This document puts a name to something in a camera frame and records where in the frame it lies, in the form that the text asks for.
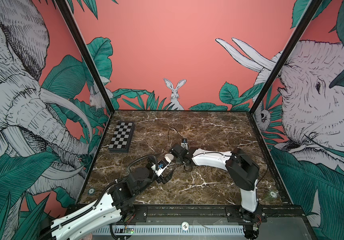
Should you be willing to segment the black frame post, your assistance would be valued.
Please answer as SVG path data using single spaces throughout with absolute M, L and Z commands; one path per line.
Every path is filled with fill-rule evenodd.
M 100 90 L 100 93 L 102 94 L 102 97 L 108 107 L 108 110 L 110 112 L 110 114 L 114 114 L 115 113 L 115 109 L 114 106 L 106 92 L 106 88 L 103 85 L 103 82 L 100 78 L 98 69 L 95 65 L 95 62 L 92 59 L 92 56 L 90 54 L 90 51 L 82 37 L 82 34 L 76 24 L 76 21 L 73 17 L 73 14 L 70 11 L 69 5 L 67 1 L 63 1 L 63 0 L 56 0 L 55 1 L 57 4 L 58 9 L 61 12 L 61 15 L 81 53 L 81 56 L 85 62 L 85 64 L 87 65 L 88 70 L 90 71 L 95 83 L 98 86 L 98 89 Z
M 286 44 L 285 48 L 283 49 L 282 54 L 280 55 L 277 63 L 275 64 L 274 68 L 272 69 L 267 81 L 265 82 L 264 86 L 262 87 L 256 101 L 253 103 L 253 106 L 249 110 L 249 114 L 252 115 L 256 112 L 259 104 L 263 101 L 264 96 L 268 92 L 270 86 L 277 78 L 280 70 L 284 66 L 286 60 L 293 52 L 294 48 L 296 47 L 298 41 L 304 34 L 305 30 L 307 29 L 309 23 L 312 21 L 312 18 L 316 14 L 317 10 L 322 4 L 322 0 L 312 0 L 308 3 L 307 8 L 305 9 L 298 25 L 296 26 L 293 34 L 291 35 L 288 43 Z

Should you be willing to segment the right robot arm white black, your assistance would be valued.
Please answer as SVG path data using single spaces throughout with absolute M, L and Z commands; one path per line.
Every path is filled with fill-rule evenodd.
M 240 188 L 240 214 L 245 222 L 262 221 L 258 209 L 257 185 L 260 167 L 248 154 L 239 148 L 228 152 L 207 151 L 200 148 L 186 149 L 175 144 L 170 153 L 185 166 L 207 166 L 227 171 L 236 187 Z

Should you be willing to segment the black white checkerboard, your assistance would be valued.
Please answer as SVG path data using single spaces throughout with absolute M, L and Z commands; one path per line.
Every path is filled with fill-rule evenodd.
M 135 131 L 135 122 L 119 121 L 108 145 L 111 153 L 128 153 Z

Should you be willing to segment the black front rail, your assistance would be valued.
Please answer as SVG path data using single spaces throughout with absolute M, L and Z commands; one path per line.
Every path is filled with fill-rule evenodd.
M 132 214 L 122 223 L 145 223 L 151 218 L 226 218 L 231 223 L 265 223 L 268 218 L 301 218 L 305 214 L 295 205 L 259 205 L 254 213 L 242 210 L 240 205 L 145 205 L 134 204 Z

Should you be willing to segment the black frame post left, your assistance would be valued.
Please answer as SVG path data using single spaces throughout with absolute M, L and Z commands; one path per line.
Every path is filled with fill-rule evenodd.
M 85 64 L 87 65 L 88 70 L 90 71 L 95 83 L 98 86 L 98 89 L 100 90 L 100 93 L 102 94 L 102 97 L 108 107 L 108 110 L 110 112 L 110 114 L 114 114 L 115 113 L 115 109 L 114 106 L 106 92 L 106 88 L 103 85 L 103 82 L 100 78 L 98 69 L 95 65 L 95 62 L 92 59 L 92 56 L 90 54 L 90 51 L 82 37 L 82 34 L 76 24 L 76 21 L 73 17 L 73 14 L 70 11 L 69 5 L 67 1 L 63 1 L 63 0 L 56 0 L 55 1 L 57 4 L 58 9 L 61 12 L 61 15 L 81 53 L 81 56 L 85 62 Z

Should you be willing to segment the black frame post right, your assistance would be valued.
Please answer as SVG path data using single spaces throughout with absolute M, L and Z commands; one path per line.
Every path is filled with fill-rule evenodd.
M 296 47 L 298 41 L 304 34 L 305 30 L 307 29 L 309 23 L 312 21 L 312 18 L 316 14 L 317 10 L 322 4 L 322 0 L 312 0 L 308 3 L 307 8 L 305 9 L 298 25 L 296 26 L 293 34 L 291 35 L 288 43 L 286 44 L 285 48 L 283 49 L 282 54 L 280 55 L 277 63 L 275 64 L 274 68 L 272 69 L 267 81 L 265 82 L 264 86 L 262 87 L 256 101 L 253 103 L 253 106 L 249 110 L 249 114 L 252 115 L 256 112 L 259 104 L 263 101 L 264 96 L 268 92 L 270 86 L 277 78 L 280 70 L 284 66 L 286 60 L 293 52 L 294 48 Z

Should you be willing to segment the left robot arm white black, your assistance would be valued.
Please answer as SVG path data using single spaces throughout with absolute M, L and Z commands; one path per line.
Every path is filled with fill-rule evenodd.
M 131 171 L 126 177 L 108 185 L 100 197 L 87 206 L 54 220 L 40 240 L 80 240 L 95 230 L 122 221 L 134 212 L 136 196 L 144 192 L 154 181 L 168 182 L 173 172 L 163 176 L 171 164 L 164 159 L 155 165 L 147 164 Z

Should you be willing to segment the white earbud charging case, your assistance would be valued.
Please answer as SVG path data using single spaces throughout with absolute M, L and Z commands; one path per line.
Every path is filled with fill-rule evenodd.
M 174 160 L 174 155 L 172 155 L 172 154 L 165 154 L 165 159 L 168 162 L 172 162 Z

